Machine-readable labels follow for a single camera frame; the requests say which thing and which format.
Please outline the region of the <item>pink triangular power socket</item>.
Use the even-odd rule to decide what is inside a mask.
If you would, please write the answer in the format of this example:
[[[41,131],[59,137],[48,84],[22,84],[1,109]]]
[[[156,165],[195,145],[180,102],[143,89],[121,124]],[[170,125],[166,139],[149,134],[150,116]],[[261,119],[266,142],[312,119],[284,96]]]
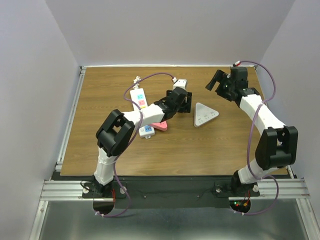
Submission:
[[[154,129],[157,129],[163,132],[168,129],[168,125],[166,121],[151,123],[150,126],[153,127]]]

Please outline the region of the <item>white colourful power strip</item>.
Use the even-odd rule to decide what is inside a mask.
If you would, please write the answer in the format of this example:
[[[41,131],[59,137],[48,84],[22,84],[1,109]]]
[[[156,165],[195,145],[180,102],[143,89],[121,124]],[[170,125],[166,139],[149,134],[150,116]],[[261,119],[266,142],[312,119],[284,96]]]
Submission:
[[[138,106],[141,109],[144,109],[148,106],[145,92],[142,88],[133,88],[132,90],[129,91],[129,94],[130,94],[131,100],[134,103],[138,104]],[[139,129],[139,136],[141,138],[149,139],[151,138],[151,136],[154,136],[154,135],[155,135],[155,130],[150,125],[142,126]]]

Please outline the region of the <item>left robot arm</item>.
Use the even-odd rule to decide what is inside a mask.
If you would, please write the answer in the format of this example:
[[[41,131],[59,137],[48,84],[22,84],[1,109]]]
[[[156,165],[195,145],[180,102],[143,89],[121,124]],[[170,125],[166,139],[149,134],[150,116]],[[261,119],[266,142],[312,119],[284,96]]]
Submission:
[[[92,177],[93,191],[100,197],[111,193],[114,163],[128,148],[135,131],[147,125],[162,123],[176,113],[190,113],[192,93],[181,87],[168,90],[166,96],[149,106],[129,112],[110,112],[96,132],[97,167]]]

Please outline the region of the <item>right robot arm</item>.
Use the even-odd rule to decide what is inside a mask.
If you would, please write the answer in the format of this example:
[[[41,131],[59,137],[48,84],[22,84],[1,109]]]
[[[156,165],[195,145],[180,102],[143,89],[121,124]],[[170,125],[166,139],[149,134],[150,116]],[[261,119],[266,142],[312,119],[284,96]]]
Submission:
[[[267,174],[295,163],[298,130],[280,121],[267,107],[260,93],[249,87],[247,68],[233,66],[230,73],[219,69],[205,88],[210,91],[216,83],[217,95],[235,102],[252,120],[251,127],[260,134],[254,159],[248,159],[247,165],[231,177],[231,192],[242,195]]]

